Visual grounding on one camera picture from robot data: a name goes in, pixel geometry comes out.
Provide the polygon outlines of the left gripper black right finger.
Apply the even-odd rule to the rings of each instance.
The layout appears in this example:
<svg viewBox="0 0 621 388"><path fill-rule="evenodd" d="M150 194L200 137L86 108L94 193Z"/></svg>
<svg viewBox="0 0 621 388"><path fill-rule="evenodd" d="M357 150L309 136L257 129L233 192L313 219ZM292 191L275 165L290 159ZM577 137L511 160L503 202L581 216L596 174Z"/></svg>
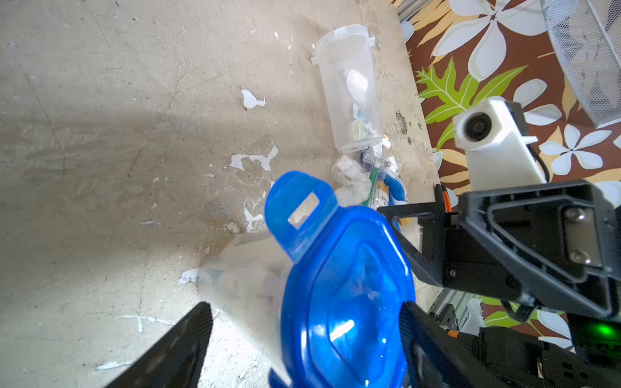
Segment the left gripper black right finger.
<svg viewBox="0 0 621 388"><path fill-rule="evenodd" d="M411 387L506 387L415 302L399 312L399 334Z"/></svg>

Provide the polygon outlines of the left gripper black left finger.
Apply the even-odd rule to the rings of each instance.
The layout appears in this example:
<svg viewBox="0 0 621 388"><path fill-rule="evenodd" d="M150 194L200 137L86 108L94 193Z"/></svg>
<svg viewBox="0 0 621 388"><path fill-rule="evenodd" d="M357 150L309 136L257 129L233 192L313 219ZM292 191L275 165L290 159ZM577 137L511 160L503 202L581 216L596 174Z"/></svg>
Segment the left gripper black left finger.
<svg viewBox="0 0 621 388"><path fill-rule="evenodd" d="M200 302L108 386L197 388L212 330L211 306Z"/></svg>

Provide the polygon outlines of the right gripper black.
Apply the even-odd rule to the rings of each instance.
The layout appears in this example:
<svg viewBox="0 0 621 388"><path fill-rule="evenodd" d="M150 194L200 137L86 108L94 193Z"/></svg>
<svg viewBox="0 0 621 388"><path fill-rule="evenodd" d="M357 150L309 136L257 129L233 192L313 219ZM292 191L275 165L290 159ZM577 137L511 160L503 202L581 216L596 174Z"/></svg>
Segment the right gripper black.
<svg viewBox="0 0 621 388"><path fill-rule="evenodd" d="M620 319L620 208L586 181L379 207L419 281L529 307Z"/></svg>

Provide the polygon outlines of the green toothbrush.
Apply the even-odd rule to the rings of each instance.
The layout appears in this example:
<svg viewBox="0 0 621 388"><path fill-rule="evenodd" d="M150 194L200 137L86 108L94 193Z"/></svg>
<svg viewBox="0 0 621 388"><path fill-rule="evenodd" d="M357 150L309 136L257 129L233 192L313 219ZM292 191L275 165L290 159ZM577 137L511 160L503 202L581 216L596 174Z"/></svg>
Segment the green toothbrush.
<svg viewBox="0 0 621 388"><path fill-rule="evenodd" d="M379 178L379 173L380 170L378 168L375 168L370 174L372 188L370 190L370 195L365 202L365 206L373 210L376 210L380 207L388 206L390 201L389 188Z"/></svg>

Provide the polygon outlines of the white packet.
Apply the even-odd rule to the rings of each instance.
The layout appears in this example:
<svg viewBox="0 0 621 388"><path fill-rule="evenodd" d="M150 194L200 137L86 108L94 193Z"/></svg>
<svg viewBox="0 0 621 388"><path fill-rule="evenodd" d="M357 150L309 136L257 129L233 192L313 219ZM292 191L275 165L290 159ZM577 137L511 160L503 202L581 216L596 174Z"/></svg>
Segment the white packet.
<svg viewBox="0 0 621 388"><path fill-rule="evenodd" d="M344 74L346 88L349 95L358 103L365 103L369 90L369 81L367 77L355 69L349 69Z"/></svg>

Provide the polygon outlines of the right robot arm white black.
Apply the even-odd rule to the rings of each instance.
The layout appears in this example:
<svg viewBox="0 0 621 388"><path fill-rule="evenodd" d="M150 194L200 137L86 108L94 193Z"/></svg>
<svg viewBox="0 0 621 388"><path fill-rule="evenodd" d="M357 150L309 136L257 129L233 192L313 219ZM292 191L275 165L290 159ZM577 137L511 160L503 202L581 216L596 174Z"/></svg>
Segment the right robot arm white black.
<svg viewBox="0 0 621 388"><path fill-rule="evenodd" d="M415 387L617 387L620 384L620 209L584 180L468 192L383 207L414 218L419 246L398 235L412 271L432 286L497 299L510 318L564 312L571 344L509 328L451 335L413 302L399 333Z"/></svg>

